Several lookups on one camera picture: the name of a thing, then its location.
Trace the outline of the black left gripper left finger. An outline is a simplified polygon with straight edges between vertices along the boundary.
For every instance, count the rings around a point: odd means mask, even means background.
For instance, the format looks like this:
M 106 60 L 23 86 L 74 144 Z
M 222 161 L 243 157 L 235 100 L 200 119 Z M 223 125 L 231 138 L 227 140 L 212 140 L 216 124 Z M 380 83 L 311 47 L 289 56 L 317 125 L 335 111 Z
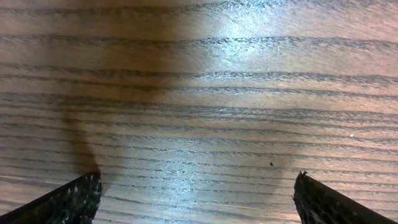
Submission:
M 3 224 L 92 224 L 100 205 L 101 174 L 79 178 L 1 215 Z

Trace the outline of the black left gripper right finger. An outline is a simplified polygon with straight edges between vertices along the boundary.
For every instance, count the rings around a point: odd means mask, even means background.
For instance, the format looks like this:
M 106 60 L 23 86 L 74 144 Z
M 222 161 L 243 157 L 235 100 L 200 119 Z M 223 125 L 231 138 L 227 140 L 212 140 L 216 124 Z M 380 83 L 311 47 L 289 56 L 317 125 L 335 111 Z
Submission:
M 299 172 L 292 197 L 302 224 L 397 224 Z

